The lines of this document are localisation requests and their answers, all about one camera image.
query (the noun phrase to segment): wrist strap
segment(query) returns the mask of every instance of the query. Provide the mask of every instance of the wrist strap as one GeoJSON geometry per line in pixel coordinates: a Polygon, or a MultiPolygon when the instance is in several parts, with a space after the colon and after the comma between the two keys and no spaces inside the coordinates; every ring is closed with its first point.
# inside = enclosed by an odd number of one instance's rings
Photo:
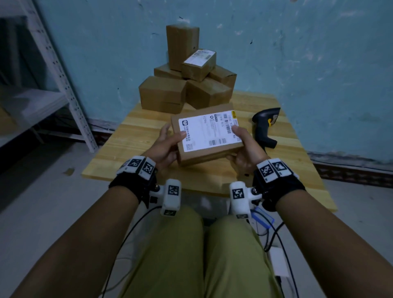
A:
{"type": "Polygon", "coordinates": [[[114,186],[127,187],[138,199],[144,202],[149,208],[149,191],[157,184],[155,168],[156,163],[149,157],[134,156],[127,160],[116,172],[116,177],[109,184],[109,188],[114,186]]]}
{"type": "Polygon", "coordinates": [[[257,165],[254,171],[253,186],[262,194],[262,206],[267,211],[276,211],[278,200],[287,193],[302,189],[304,185],[282,160],[272,158],[257,165]]]}

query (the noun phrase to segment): metal shelving rack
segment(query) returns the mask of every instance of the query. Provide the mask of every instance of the metal shelving rack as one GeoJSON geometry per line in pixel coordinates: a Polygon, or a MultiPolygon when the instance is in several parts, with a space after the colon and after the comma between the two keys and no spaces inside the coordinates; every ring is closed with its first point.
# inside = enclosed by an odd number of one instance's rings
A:
{"type": "Polygon", "coordinates": [[[0,136],[0,146],[22,132],[32,128],[59,108],[68,106],[90,152],[98,149],[89,125],[83,115],[78,100],[70,86],[67,75],[59,61],[53,45],[46,33],[32,0],[0,0],[0,18],[24,16],[30,31],[59,92],[26,89],[18,86],[0,86],[0,105],[17,121],[19,130],[13,134],[0,136]]]}

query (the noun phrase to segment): wooden table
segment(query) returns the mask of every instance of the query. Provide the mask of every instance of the wooden table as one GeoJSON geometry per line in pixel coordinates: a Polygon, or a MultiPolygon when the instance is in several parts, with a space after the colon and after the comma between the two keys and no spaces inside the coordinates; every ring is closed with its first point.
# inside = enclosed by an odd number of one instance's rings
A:
{"type": "MultiPolygon", "coordinates": [[[[239,125],[250,132],[252,131],[251,118],[256,112],[279,107],[274,96],[259,93],[235,91],[231,101],[239,125]]],[[[189,110],[194,108],[185,104],[183,111],[189,110]]],[[[82,176],[111,181],[123,162],[146,151],[154,143],[161,127],[166,122],[170,122],[170,117],[171,114],[142,110],[138,103],[91,160],[82,176]]],[[[285,161],[300,176],[300,180],[313,197],[329,210],[337,211],[334,201],[325,189],[322,179],[282,109],[276,123],[269,128],[269,136],[278,142],[275,149],[266,149],[269,156],[285,161]]],[[[175,162],[167,170],[159,172],[157,178],[161,184],[168,178],[179,179],[183,189],[228,197],[228,186],[237,180],[237,174],[230,162],[222,158],[188,167],[179,167],[175,162]]]]}

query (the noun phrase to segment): barcode scanner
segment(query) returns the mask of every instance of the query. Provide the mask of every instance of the barcode scanner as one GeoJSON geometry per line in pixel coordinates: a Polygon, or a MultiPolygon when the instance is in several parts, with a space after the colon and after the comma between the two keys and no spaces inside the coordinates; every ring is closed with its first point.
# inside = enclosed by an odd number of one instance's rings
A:
{"type": "Polygon", "coordinates": [[[268,137],[268,129],[277,120],[281,108],[266,109],[256,113],[252,121],[256,124],[254,139],[266,152],[265,147],[274,149],[277,141],[268,137]]]}

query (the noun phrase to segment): olive green pants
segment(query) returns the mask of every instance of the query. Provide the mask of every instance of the olive green pants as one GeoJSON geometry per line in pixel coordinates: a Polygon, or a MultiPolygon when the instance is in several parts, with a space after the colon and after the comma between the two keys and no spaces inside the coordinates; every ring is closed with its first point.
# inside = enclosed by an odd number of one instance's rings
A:
{"type": "Polygon", "coordinates": [[[259,238],[226,216],[204,234],[187,206],[162,218],[119,297],[281,297],[259,238]]]}

